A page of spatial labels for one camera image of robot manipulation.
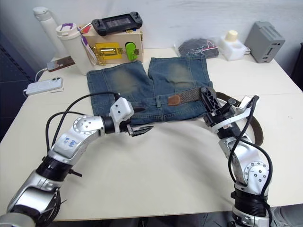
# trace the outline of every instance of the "gray device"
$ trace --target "gray device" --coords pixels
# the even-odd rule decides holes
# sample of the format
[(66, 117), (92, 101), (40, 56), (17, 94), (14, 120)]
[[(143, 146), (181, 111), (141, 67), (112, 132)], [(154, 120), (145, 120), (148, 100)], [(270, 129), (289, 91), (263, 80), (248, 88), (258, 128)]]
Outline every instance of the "gray device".
[(254, 23), (244, 45), (250, 48), (251, 55), (258, 63), (269, 63), (284, 42), (283, 36), (275, 30), (271, 23), (257, 21)]

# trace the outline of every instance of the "white wall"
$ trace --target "white wall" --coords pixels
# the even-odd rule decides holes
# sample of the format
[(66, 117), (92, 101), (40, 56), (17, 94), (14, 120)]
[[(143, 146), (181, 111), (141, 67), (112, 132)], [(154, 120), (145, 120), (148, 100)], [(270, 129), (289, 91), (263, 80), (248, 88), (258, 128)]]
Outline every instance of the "white wall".
[(231, 29), (244, 42), (255, 21), (269, 21), (286, 39), (276, 60), (288, 74), (303, 42), (302, 0), (0, 0), (0, 29), (34, 70), (54, 55), (33, 16), (36, 6), (49, 8), (60, 24), (138, 11), (145, 48), (172, 47), (178, 39), (215, 37)]

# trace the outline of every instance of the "white table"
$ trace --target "white table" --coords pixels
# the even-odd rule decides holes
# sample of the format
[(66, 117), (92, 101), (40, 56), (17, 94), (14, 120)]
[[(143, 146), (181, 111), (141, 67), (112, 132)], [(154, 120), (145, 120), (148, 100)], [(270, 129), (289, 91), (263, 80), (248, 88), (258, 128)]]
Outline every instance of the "white table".
[[(173, 49), (144, 50), (150, 57), (176, 56)], [(303, 203), (303, 94), (276, 61), (258, 64), (251, 56), (226, 61), (208, 59), (208, 72), (217, 91), (234, 98), (260, 95), (255, 117), (264, 131), (264, 148), (274, 173), (269, 189), (271, 206)], [(46, 155), (45, 124), (75, 99), (89, 93), (87, 79), (75, 66), (42, 79), (64, 79), (64, 91), (30, 96), (0, 144), (0, 214), (24, 180)], [(90, 99), (73, 109), (92, 114)], [(66, 117), (60, 133), (77, 118)], [(50, 127), (52, 140), (54, 119)], [(74, 167), (82, 178), (68, 175), (61, 188), (57, 220), (126, 218), (231, 210), (233, 182), (227, 159), (215, 134), (195, 121), (156, 123), (139, 137), (106, 135), (93, 142)]]

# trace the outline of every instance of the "white water bottle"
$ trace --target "white water bottle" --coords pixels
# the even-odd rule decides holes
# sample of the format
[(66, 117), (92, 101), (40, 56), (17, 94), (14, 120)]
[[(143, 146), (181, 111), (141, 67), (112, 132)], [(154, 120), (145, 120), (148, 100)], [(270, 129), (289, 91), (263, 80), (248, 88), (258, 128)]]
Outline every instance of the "white water bottle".
[(77, 68), (83, 75), (94, 70), (85, 47), (82, 44), (81, 33), (75, 23), (65, 23), (56, 28), (57, 36), (62, 41)]
[(246, 52), (246, 46), (237, 38), (238, 32), (232, 30), (220, 38), (219, 50), (228, 61), (241, 59)]
[(56, 57), (64, 58), (69, 56), (62, 42), (58, 39), (56, 28), (58, 27), (57, 23), (53, 19), (48, 8), (45, 7), (35, 7), (33, 8), (34, 16), (40, 22), (43, 30), (55, 45), (56, 48)]

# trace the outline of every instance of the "denim shorts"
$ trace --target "denim shorts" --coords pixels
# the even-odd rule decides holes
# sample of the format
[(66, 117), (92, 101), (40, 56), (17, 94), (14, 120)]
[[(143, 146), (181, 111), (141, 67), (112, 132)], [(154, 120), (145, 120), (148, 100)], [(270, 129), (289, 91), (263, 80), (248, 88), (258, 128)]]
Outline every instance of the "denim shorts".
[[(131, 117), (131, 125), (185, 120), (202, 116), (201, 101), (168, 105), (168, 98), (195, 87), (212, 87), (204, 56), (151, 58), (148, 75), (140, 61), (87, 73), (91, 93), (119, 92), (133, 108), (143, 111)], [(91, 97), (94, 115), (107, 116), (114, 103), (113, 95)]]

